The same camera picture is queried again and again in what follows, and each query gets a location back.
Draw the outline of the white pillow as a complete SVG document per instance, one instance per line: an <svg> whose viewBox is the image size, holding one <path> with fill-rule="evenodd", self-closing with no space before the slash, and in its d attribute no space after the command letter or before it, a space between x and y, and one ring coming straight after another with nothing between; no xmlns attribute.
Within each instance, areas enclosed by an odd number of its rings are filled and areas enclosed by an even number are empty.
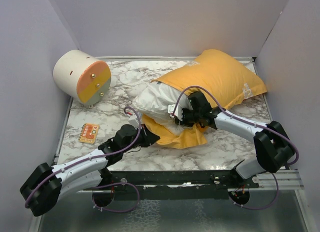
<svg viewBox="0 0 320 232"><path fill-rule="evenodd" d="M191 104L186 95L179 97L181 92L159 81L149 83L133 100L132 104L142 114L152 118L171 133L179 136L187 126L175 124L168 114L168 106L178 101L181 108L191 110Z"/></svg>

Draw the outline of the orange Mickey Mouse pillowcase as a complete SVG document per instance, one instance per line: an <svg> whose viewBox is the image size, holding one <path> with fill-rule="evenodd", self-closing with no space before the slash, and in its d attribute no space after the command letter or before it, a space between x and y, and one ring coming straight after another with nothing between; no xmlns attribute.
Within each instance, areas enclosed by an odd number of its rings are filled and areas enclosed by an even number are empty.
<svg viewBox="0 0 320 232"><path fill-rule="evenodd" d="M244 100L267 92L264 82L252 71L230 55L215 49L205 50L185 66L152 80L162 82L181 92L179 97L206 89L205 97L212 107L220 104L231 109ZM142 114L142 121L154 134L160 136L157 144L164 147L185 149L204 145L206 128L193 125L179 136L174 135L154 119Z"/></svg>

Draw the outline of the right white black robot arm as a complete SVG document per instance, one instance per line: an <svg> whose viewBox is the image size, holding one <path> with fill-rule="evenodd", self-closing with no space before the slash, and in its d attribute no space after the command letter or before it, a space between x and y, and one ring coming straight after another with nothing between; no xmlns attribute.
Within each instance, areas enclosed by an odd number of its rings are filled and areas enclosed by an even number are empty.
<svg viewBox="0 0 320 232"><path fill-rule="evenodd" d="M238 117L221 106L212 107L200 91L190 94L188 100L191 109L177 103L167 108L177 125L192 127L198 124L202 128L224 130L254 144L255 156L238 163L229 176L230 183L236 188L246 184L253 175L277 172L297 152L279 122L258 123Z"/></svg>

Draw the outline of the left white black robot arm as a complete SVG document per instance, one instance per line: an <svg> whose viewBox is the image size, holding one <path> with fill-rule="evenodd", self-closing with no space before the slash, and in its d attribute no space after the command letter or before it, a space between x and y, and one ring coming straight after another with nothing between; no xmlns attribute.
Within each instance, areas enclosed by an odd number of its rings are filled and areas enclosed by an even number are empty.
<svg viewBox="0 0 320 232"><path fill-rule="evenodd" d="M125 124L87 155L61 165L38 165L19 190L25 208L38 217L50 211L64 195L96 186L106 189L111 178L102 172L104 169L121 160L125 152L149 147L159 139L145 125L135 128Z"/></svg>

